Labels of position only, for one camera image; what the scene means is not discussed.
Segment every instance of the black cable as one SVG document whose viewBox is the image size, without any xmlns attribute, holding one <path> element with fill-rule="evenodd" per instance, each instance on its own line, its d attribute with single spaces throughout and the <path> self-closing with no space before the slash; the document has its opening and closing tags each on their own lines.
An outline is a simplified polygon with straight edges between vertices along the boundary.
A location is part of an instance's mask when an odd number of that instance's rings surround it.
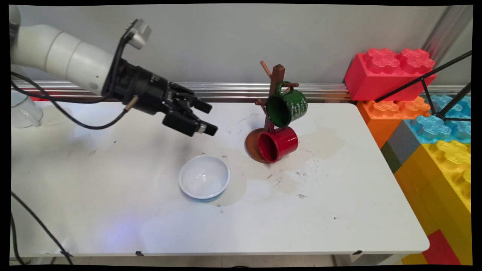
<svg viewBox="0 0 482 271">
<path fill-rule="evenodd" d="M 15 222 L 13 221 L 13 214 L 10 212 L 10 226 L 12 227 L 12 237 L 13 237 L 13 253 L 15 253 L 15 258 L 21 265 L 25 265 L 25 262 L 20 258 L 18 254 L 18 247 L 17 247 L 17 231 L 15 229 Z"/>
<path fill-rule="evenodd" d="M 37 88 L 40 90 L 40 92 L 42 92 L 46 97 L 50 97 L 50 95 L 49 95 L 42 87 L 40 87 L 39 85 L 37 85 L 37 84 L 36 84 L 35 82 L 33 82 L 33 81 L 31 81 L 31 82 L 32 82 L 33 85 L 34 85 L 35 87 L 37 87 Z M 105 124 L 105 125 L 102 125 L 102 126 L 90 126 L 90 125 L 83 124 L 83 123 L 81 123 L 80 121 L 76 120 L 76 119 L 75 119 L 74 117 L 72 117 L 69 113 L 67 113 L 62 107 L 60 107 L 60 105 L 58 105 L 56 101 L 50 100 L 50 102 L 53 103 L 54 106 L 55 106 L 60 112 L 62 112 L 62 114 L 64 114 L 67 118 L 69 118 L 71 121 L 75 122 L 77 125 L 80 125 L 80 126 L 82 126 L 82 127 L 84 127 L 84 128 L 91 129 L 91 130 L 102 130 L 102 129 L 106 129 L 106 128 L 108 128 L 108 127 L 111 127 L 111 126 L 114 125 L 116 122 L 118 122 L 118 121 L 125 115 L 125 113 L 127 113 L 127 110 L 124 109 L 124 110 L 122 110 L 122 113 L 120 113 L 113 121 L 111 121 L 111 122 L 109 122 L 109 123 L 107 123 L 107 124 Z"/>
<path fill-rule="evenodd" d="M 20 203 L 33 216 L 33 218 L 40 224 L 43 230 L 50 236 L 50 238 L 55 242 L 55 244 L 57 244 L 57 246 L 60 248 L 60 253 L 64 255 L 65 258 L 67 258 L 68 263 L 73 264 L 72 260 L 70 259 L 70 256 L 72 255 L 70 255 L 67 251 L 65 251 L 64 247 L 57 241 L 57 239 L 52 235 L 52 233 L 50 233 L 49 229 L 47 229 L 47 227 L 42 223 L 40 218 L 38 218 L 38 216 L 19 197 L 17 197 L 17 195 L 15 195 L 13 191 L 11 192 L 12 192 L 12 197 L 16 199 L 18 203 Z"/>
</svg>

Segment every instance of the metal rail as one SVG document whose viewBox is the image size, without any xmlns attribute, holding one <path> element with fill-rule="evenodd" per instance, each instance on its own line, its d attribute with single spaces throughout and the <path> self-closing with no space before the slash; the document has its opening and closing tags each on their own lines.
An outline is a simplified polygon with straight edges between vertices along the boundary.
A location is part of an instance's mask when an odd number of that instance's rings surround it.
<svg viewBox="0 0 482 271">
<path fill-rule="evenodd" d="M 25 81 L 15 81 L 15 83 L 18 87 L 29 92 L 41 94 L 40 91 Z M 36 81 L 36 83 L 50 95 L 56 97 L 70 97 L 82 100 L 99 98 L 99 96 L 67 81 Z M 253 103 L 259 98 L 262 100 L 266 99 L 269 92 L 269 83 L 178 82 L 178 84 L 194 90 L 196 95 L 206 102 Z M 428 91 L 431 95 L 454 96 L 464 87 L 464 85 L 430 85 L 428 86 Z M 300 83 L 297 89 L 302 91 L 306 95 L 308 102 L 311 103 L 337 100 L 342 102 L 350 101 L 350 94 L 345 84 Z M 425 98 L 425 93 L 422 93 L 420 96 Z"/>
</svg>

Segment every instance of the robotic arm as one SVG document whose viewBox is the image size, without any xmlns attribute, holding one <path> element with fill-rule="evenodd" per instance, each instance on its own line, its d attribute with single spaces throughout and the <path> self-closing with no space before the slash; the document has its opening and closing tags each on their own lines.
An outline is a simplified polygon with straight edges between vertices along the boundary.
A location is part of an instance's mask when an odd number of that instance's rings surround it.
<svg viewBox="0 0 482 271">
<path fill-rule="evenodd" d="M 188 136 L 216 133 L 216 126 L 202 121 L 191 110 L 194 107 L 209 113 L 212 108 L 192 90 L 121 59 L 126 44 L 138 50 L 146 44 L 151 29 L 143 20 L 131 22 L 115 55 L 111 55 L 51 26 L 20 26 L 16 6 L 9 5 L 9 19 L 12 64 L 43 70 L 125 105 L 137 97 L 135 109 L 150 115 L 164 113 L 164 125 Z"/>
</svg>

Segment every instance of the gray lego brick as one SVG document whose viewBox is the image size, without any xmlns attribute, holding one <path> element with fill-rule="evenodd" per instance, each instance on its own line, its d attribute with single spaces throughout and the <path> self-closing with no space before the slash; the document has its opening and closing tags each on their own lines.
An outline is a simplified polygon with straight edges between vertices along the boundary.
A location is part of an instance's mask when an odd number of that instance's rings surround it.
<svg viewBox="0 0 482 271">
<path fill-rule="evenodd" d="M 410 130 L 407 123 L 403 121 L 400 122 L 397 129 L 388 139 L 388 143 L 400 164 L 405 163 L 410 155 L 420 146 L 417 137 Z"/>
</svg>

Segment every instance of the gray wall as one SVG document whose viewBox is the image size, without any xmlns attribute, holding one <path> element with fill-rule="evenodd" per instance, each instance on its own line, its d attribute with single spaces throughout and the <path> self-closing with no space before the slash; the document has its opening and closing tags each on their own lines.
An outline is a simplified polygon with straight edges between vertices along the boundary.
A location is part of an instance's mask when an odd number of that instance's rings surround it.
<svg viewBox="0 0 482 271">
<path fill-rule="evenodd" d="M 472 50 L 472 28 L 473 20 L 462 31 L 460 36 L 454 42 L 445 57 L 440 60 L 440 64 L 449 62 L 450 60 L 461 56 Z M 453 64 L 437 73 L 437 78 L 432 84 L 436 85 L 466 85 L 471 81 L 472 57 L 469 56 L 458 63 Z"/>
<path fill-rule="evenodd" d="M 152 28 L 124 58 L 172 81 L 267 82 L 259 61 L 287 80 L 341 83 L 356 53 L 421 48 L 446 6 L 173 4 L 19 6 L 22 24 L 49 24 L 113 53 L 135 18 Z M 26 69 L 36 80 L 53 79 Z"/>
</svg>

